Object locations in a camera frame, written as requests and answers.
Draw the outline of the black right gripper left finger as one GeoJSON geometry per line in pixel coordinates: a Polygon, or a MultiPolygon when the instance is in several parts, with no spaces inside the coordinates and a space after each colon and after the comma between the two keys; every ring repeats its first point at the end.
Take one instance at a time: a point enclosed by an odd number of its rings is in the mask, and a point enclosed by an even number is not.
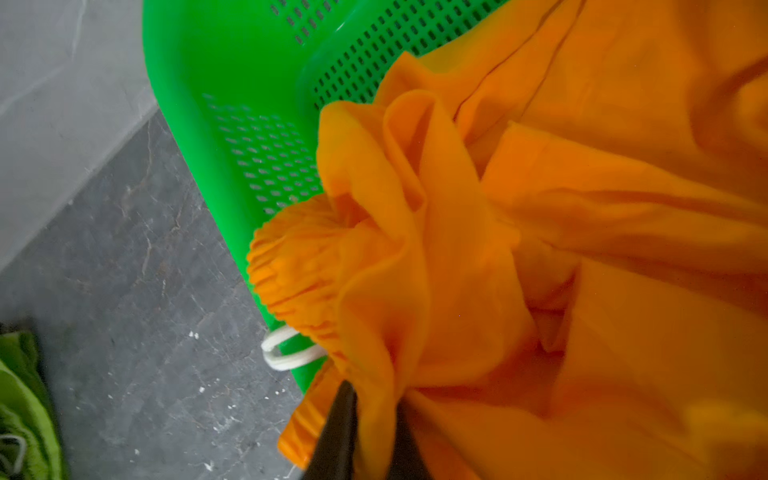
{"type": "Polygon", "coordinates": [[[343,381],[302,479],[352,479],[356,436],[357,394],[349,381],[343,381]]]}

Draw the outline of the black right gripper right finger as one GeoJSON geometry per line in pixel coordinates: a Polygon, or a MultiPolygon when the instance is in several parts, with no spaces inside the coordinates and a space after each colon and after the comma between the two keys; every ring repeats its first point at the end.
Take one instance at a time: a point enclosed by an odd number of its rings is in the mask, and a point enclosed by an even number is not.
{"type": "Polygon", "coordinates": [[[402,405],[397,407],[396,432],[388,480],[431,480],[402,405]]]}

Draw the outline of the orange shorts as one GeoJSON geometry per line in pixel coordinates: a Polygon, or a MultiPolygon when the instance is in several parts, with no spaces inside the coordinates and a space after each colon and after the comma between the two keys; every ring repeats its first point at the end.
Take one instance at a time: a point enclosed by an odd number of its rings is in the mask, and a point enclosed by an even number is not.
{"type": "Polygon", "coordinates": [[[322,194],[255,234],[324,348],[280,439],[383,479],[767,475],[767,5],[512,1],[370,105],[322,109],[322,194]]]}

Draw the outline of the lime green shorts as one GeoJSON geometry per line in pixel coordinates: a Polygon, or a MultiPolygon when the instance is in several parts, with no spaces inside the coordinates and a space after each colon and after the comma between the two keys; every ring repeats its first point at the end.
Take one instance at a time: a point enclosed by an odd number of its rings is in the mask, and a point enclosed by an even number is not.
{"type": "Polygon", "coordinates": [[[1,477],[67,479],[48,391],[38,369],[35,337],[27,331],[1,335],[1,477]]]}

